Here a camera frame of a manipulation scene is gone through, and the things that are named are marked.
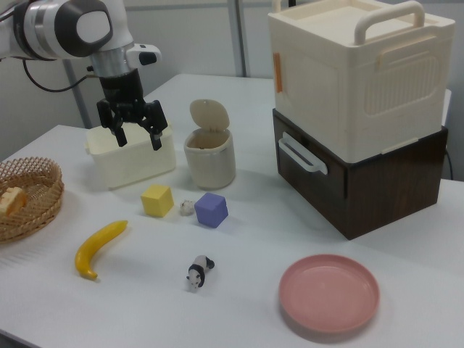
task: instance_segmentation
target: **pink dish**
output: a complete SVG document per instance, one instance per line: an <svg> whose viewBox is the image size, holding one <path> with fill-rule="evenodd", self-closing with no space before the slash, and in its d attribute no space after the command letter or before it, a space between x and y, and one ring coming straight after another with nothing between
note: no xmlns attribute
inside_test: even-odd
<svg viewBox="0 0 464 348"><path fill-rule="evenodd" d="M279 286L283 309L310 330L337 334L367 323L380 299L373 275L358 262L322 254L295 262Z"/></svg>

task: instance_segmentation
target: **toy panda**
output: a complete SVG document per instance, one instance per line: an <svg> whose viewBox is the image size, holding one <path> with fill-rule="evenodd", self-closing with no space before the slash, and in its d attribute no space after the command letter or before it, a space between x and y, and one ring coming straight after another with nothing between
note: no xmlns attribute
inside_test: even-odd
<svg viewBox="0 0 464 348"><path fill-rule="evenodd" d="M187 279L190 280L190 284L194 289L201 288L204 284L204 272L206 269L214 268L214 261L208 259L204 255L200 255L195 258L194 263L188 269Z"/></svg>

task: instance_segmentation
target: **yellow banana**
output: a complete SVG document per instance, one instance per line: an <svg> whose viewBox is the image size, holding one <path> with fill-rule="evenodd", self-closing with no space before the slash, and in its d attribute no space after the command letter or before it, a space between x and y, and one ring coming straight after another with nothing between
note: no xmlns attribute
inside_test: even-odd
<svg viewBox="0 0 464 348"><path fill-rule="evenodd" d="M80 246L75 255L74 263L75 268L81 276L95 280L97 274L92 270L90 262L92 257L99 249L113 238L119 236L128 225L127 220L115 221L103 227L101 230L88 237L86 241Z"/></svg>

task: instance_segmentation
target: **white table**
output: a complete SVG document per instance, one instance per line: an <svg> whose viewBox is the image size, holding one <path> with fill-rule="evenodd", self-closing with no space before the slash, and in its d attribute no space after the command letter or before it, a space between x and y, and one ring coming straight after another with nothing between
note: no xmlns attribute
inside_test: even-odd
<svg viewBox="0 0 464 348"><path fill-rule="evenodd" d="M231 119L237 176L216 193L229 217L217 228L173 208L143 213L151 184L174 200L199 199L183 141L196 128L189 105L216 99ZM114 191L105 189L83 143L86 131L58 126L12 158L56 160L65 196L57 218L0 246L0 332L46 348L67 347L460 347L464 342L464 183L442 181L438 204L347 241L276 169L271 80L178 75L150 94L173 125L177 168ZM94 260L97 282L74 268L80 244L102 226L128 230ZM379 310L360 332L304 334L283 320L278 283L290 264L333 253L366 266L381 289ZM187 270L195 256L216 262L197 293Z"/></svg>

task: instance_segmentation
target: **blue block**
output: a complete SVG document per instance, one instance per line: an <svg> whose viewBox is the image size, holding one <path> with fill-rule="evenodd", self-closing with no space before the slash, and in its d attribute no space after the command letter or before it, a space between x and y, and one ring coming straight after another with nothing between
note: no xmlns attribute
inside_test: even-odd
<svg viewBox="0 0 464 348"><path fill-rule="evenodd" d="M213 228L217 228L229 215L225 198L210 193L204 194L195 203L195 212L199 223Z"/></svg>

